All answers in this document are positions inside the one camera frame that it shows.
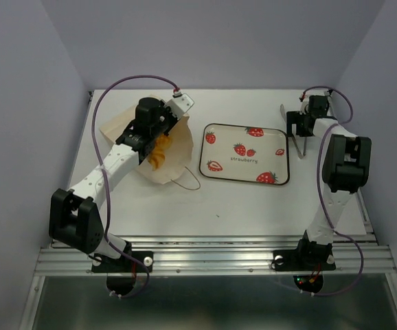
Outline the fake croissant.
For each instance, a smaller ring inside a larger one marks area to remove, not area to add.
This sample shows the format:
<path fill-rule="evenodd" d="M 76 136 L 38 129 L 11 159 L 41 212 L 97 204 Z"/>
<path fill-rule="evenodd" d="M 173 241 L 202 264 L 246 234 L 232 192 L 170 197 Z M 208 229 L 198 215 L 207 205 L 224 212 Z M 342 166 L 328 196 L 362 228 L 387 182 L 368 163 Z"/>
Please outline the fake croissant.
<path fill-rule="evenodd" d="M 172 138 L 162 134 L 155 141 L 155 147 L 148 156 L 148 163 L 152 166 L 152 170 L 156 171 L 161 168 L 165 162 L 165 151 L 171 147 Z"/>

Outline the beige paper bag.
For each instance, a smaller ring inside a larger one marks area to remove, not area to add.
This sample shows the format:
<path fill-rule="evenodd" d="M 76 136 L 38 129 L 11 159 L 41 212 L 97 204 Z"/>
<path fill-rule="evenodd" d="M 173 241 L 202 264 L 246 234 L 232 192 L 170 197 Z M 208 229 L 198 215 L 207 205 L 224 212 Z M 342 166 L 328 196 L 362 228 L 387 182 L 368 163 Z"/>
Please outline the beige paper bag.
<path fill-rule="evenodd" d="M 110 146 L 124 131 L 127 124 L 135 118 L 135 107 L 134 104 L 100 126 L 100 133 Z M 155 184 L 167 184 L 178 180 L 192 161 L 194 143 L 188 126 L 189 119 L 189 115 L 185 114 L 169 132 L 172 143 L 164 151 L 165 162 L 160 168 L 153 170 L 152 165 L 145 160 L 135 169 L 135 172 Z"/>

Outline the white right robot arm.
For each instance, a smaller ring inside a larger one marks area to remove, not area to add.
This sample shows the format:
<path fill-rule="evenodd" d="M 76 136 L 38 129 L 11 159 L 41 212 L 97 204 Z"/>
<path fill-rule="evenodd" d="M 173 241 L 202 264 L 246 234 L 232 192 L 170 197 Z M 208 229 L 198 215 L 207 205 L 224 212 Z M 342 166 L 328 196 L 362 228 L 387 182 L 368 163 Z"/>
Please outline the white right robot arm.
<path fill-rule="evenodd" d="M 316 168 L 319 207 L 295 251 L 296 263 L 303 268 L 330 258 L 343 210 L 366 185 L 370 173 L 371 139 L 349 132 L 329 114 L 329 108 L 328 98 L 316 95 L 303 100 L 299 111 L 280 106 L 287 136 L 294 144 L 297 136 L 321 139 Z"/>

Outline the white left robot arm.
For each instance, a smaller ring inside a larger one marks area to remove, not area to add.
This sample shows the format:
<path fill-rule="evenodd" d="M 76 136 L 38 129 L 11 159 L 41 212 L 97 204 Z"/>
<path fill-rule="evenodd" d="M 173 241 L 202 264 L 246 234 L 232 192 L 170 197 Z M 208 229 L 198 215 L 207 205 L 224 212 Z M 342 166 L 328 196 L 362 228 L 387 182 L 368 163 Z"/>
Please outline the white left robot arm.
<path fill-rule="evenodd" d="M 99 208 L 111 205 L 111 192 L 148 158 L 156 140 L 168 135 L 193 105 L 183 96 L 165 102 L 153 97 L 139 100 L 135 118 L 116 139 L 106 157 L 80 182 L 68 190 L 57 189 L 51 198 L 49 236 L 85 254 L 107 257 L 117 271 L 126 270 L 132 256 L 129 242 L 109 234 L 109 221 L 102 221 Z"/>

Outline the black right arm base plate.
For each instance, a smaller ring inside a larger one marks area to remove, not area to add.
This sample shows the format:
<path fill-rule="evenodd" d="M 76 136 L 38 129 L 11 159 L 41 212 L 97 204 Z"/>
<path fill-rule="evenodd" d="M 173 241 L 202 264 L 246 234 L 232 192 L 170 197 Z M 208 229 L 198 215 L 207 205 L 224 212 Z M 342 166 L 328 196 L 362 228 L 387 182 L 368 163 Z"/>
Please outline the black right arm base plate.
<path fill-rule="evenodd" d="M 277 272 L 311 272 L 318 270 L 334 271 L 335 263 L 327 263 L 327 258 L 318 254 L 307 254 L 297 250 L 274 250 L 271 269 Z"/>

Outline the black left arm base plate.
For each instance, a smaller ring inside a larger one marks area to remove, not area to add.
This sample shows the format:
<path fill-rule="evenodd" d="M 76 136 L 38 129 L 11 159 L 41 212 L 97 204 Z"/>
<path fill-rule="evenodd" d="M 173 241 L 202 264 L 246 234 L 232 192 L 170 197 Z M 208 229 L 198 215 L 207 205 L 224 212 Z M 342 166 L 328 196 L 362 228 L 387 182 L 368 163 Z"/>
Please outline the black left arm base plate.
<path fill-rule="evenodd" d="M 148 271 L 152 271 L 154 253 L 150 250 L 132 251 L 132 257 L 143 263 Z M 92 262 L 91 271 L 96 274 L 119 274 L 119 273 L 144 273 L 144 267 L 135 264 L 127 258 L 121 256 L 119 259 L 111 259 L 101 254 L 89 256 Z"/>

